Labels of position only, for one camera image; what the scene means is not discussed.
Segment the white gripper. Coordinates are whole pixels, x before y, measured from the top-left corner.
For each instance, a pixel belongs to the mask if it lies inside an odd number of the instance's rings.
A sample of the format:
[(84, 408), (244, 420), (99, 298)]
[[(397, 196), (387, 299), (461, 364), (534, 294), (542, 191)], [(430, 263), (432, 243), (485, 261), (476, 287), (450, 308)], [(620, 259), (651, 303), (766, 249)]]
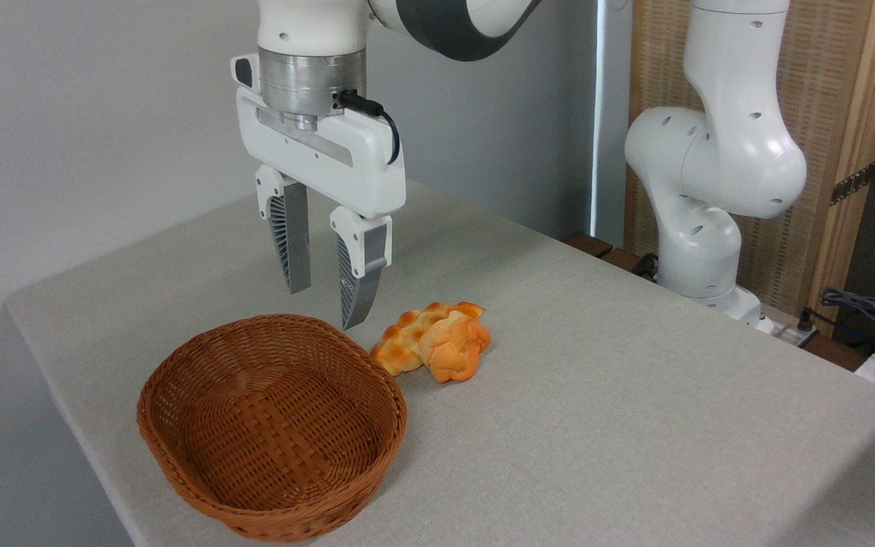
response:
[(343, 329), (361, 324), (392, 263), (393, 221), (386, 215), (406, 202), (391, 125), (338, 101), (343, 91), (365, 90), (365, 54), (258, 52), (233, 58), (230, 73), (239, 83), (242, 141), (263, 163), (254, 174), (258, 212), (270, 225), (288, 290), (311, 286), (307, 186), (344, 205), (330, 215)]

